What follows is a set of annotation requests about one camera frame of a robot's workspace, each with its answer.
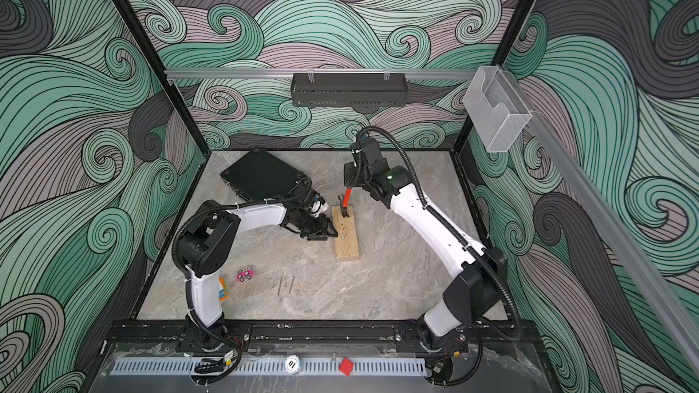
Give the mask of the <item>wooden block with nails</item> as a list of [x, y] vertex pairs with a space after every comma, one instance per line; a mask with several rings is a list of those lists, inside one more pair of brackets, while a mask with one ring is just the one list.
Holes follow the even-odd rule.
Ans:
[[360, 259], [356, 220], [352, 206], [347, 207], [347, 214], [348, 216], [342, 214], [340, 206], [332, 208], [333, 225], [338, 231], [334, 244], [334, 254], [338, 261]]

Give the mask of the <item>claw hammer orange black handle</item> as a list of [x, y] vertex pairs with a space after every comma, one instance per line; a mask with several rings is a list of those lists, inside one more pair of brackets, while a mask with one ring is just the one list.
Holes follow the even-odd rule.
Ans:
[[349, 204], [350, 204], [350, 197], [351, 197], [351, 187], [347, 187], [345, 192], [339, 196], [340, 200], [340, 215], [343, 218], [350, 218], [350, 212], [349, 212]]

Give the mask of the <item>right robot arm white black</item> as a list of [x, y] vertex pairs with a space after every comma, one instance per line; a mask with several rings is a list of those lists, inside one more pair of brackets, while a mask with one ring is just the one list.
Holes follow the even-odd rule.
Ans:
[[362, 188], [405, 220], [429, 245], [451, 276], [441, 299], [418, 320], [428, 349], [459, 327], [481, 322], [498, 337], [519, 341], [522, 315], [507, 285], [508, 260], [460, 229], [426, 196], [406, 151], [388, 131], [362, 128], [344, 166], [347, 189]]

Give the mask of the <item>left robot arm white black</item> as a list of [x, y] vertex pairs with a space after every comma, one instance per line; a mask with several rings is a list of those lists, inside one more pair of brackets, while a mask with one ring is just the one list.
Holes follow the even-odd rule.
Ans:
[[220, 302], [220, 269], [229, 259], [239, 234], [263, 227], [282, 227], [309, 241], [336, 238], [339, 233], [326, 215], [328, 204], [305, 180], [289, 192], [245, 195], [229, 205], [205, 201], [181, 227], [171, 256], [185, 278], [187, 316], [205, 351], [242, 345], [226, 337]]

